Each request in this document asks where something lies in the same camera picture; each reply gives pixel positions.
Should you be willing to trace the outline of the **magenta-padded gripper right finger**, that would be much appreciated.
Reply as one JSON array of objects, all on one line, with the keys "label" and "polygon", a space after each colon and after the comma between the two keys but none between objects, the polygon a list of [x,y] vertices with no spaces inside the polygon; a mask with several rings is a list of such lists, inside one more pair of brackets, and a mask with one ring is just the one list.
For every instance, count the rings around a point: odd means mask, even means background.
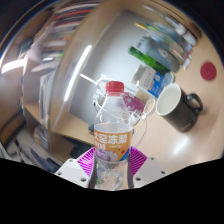
[{"label": "magenta-padded gripper right finger", "polygon": [[130,148],[128,187],[140,188],[168,175],[155,157],[147,157],[135,147]]}]

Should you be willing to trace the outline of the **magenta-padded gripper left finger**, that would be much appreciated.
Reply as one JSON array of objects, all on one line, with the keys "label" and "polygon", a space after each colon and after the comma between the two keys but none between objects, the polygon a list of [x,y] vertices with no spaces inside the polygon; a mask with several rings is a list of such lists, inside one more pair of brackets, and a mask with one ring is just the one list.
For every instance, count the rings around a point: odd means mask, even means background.
[{"label": "magenta-padded gripper left finger", "polygon": [[95,148],[91,148],[77,159],[69,158],[56,171],[55,175],[78,186],[93,189],[96,183],[94,151]]}]

